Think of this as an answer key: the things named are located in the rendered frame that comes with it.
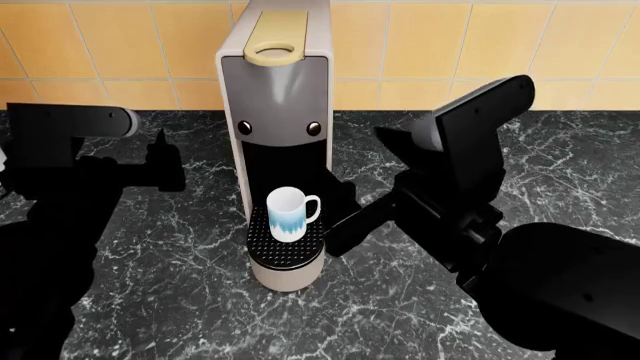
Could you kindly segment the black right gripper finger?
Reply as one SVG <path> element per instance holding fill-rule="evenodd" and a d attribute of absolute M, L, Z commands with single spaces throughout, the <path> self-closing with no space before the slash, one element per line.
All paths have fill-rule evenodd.
<path fill-rule="evenodd" d="M 395 197 L 381 197 L 339 221 L 324 233 L 326 252 L 341 257 L 360 245 L 377 228 L 394 221 Z"/>

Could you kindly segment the grey capsule coffee machine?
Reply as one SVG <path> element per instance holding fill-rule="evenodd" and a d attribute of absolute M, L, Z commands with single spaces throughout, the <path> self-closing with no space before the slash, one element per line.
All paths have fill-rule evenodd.
<path fill-rule="evenodd" d="M 244 59 L 244 47 L 262 11 L 307 11 L 305 57 L 291 65 L 263 67 Z M 255 206 L 267 209 L 271 191 L 293 187 L 321 199 L 332 193 L 334 59 L 330 0 L 250 0 L 217 51 L 218 71 L 233 157 L 248 224 Z M 238 131 L 249 122 L 252 133 Z M 306 128 L 319 122 L 321 134 Z M 249 257 L 254 277 L 264 287 L 289 293 L 302 290 L 321 274 L 321 255 L 307 266 L 275 271 Z"/>

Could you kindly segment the cream coffee machine lid lever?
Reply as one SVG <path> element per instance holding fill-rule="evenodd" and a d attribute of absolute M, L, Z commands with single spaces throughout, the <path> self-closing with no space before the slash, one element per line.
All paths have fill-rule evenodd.
<path fill-rule="evenodd" d="M 291 65 L 305 57 L 307 11 L 262 11 L 244 47 L 253 65 Z"/>

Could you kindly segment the white mug with blue pattern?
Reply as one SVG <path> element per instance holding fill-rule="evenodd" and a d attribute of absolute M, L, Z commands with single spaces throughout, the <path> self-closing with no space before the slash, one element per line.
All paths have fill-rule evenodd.
<path fill-rule="evenodd" d="M 316 202 L 315 213 L 307 217 L 307 203 Z M 302 239 L 307 225 L 320 217 L 321 199 L 316 195 L 306 195 L 298 188 L 281 187 L 266 199 L 271 235 L 279 242 L 290 243 Z"/>

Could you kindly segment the black perforated drip tray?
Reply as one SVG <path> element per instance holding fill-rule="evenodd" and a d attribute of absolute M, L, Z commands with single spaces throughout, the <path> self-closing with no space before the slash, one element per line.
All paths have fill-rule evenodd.
<path fill-rule="evenodd" d="M 307 225 L 305 235 L 295 242 L 279 242 L 269 229 L 264 206 L 255 206 L 247 231 L 247 251 L 251 260 L 275 271 L 292 271 L 307 266 L 324 250 L 322 218 Z"/>

